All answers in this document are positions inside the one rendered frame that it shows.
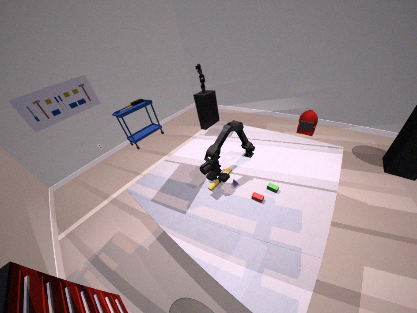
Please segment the green rectangular block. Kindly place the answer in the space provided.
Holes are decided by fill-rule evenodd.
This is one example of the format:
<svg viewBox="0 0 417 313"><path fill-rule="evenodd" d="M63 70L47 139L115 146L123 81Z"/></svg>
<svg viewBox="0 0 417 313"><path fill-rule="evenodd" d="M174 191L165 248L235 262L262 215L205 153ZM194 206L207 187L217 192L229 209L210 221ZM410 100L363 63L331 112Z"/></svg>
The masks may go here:
<svg viewBox="0 0 417 313"><path fill-rule="evenodd" d="M270 191L272 191L274 193L277 193L278 190L279 190L279 186L274 185L274 184L272 184L272 183L269 182L268 185L267 185L267 190L270 190Z"/></svg>

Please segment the yellow bar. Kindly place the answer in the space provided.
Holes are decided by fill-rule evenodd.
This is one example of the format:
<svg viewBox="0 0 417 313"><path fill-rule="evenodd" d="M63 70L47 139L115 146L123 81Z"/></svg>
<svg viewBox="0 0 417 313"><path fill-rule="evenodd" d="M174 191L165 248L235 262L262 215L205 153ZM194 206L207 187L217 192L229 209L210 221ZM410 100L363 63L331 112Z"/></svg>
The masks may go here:
<svg viewBox="0 0 417 313"><path fill-rule="evenodd" d="M228 168L224 173L227 173L227 174L229 174L230 172L232 171L232 169L231 168ZM208 189L210 189L211 191L214 189L214 188L216 188L218 185L219 185L220 183L219 183L219 180L218 179L216 179L209 187L208 187Z"/></svg>

